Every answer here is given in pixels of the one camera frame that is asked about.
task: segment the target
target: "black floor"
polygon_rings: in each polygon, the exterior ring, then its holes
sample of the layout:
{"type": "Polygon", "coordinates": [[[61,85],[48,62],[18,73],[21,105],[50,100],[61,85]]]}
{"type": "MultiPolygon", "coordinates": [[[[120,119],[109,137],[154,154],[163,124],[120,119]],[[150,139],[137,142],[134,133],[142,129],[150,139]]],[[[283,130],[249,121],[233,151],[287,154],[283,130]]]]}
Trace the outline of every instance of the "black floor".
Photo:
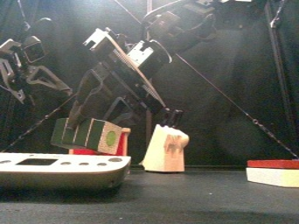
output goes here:
{"type": "Polygon", "coordinates": [[[109,192],[0,194],[0,223],[299,223],[299,188],[247,182],[244,171],[132,170],[109,192]]]}

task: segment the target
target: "red base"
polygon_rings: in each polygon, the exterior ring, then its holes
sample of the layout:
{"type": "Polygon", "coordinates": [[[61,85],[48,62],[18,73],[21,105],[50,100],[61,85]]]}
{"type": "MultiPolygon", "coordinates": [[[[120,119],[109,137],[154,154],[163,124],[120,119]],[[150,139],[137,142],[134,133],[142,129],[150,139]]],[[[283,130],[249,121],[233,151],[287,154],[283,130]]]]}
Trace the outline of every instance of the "red base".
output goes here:
{"type": "Polygon", "coordinates": [[[276,169],[299,169],[299,160],[248,160],[247,167],[276,168],[276,169]]]}

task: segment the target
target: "knife block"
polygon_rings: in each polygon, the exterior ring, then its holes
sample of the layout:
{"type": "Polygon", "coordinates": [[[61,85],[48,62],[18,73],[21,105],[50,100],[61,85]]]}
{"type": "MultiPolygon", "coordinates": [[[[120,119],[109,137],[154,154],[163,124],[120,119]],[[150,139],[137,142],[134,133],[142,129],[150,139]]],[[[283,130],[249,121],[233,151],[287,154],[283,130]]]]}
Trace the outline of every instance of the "knife block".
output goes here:
{"type": "Polygon", "coordinates": [[[189,137],[180,130],[154,126],[142,166],[149,172],[184,172],[183,148],[189,137]]]}

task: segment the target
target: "green block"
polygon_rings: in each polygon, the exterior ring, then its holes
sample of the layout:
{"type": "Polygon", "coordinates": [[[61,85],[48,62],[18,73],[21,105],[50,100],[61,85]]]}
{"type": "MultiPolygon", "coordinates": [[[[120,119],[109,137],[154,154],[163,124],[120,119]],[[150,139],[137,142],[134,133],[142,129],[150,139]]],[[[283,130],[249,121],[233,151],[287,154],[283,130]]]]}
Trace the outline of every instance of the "green block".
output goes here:
{"type": "Polygon", "coordinates": [[[68,118],[56,121],[50,144],[66,149],[89,149],[114,154],[121,128],[110,122],[88,118],[76,129],[66,129],[68,118]]]}

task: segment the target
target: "green circle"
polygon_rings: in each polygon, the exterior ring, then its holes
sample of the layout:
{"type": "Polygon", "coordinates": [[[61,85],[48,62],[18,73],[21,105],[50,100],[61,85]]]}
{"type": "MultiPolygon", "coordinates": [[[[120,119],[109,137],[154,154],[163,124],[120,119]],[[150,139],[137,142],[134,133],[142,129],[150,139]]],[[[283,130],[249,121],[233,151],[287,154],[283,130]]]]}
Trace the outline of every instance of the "green circle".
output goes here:
{"type": "Polygon", "coordinates": [[[117,134],[113,130],[106,133],[106,146],[112,146],[117,140],[117,134]]]}

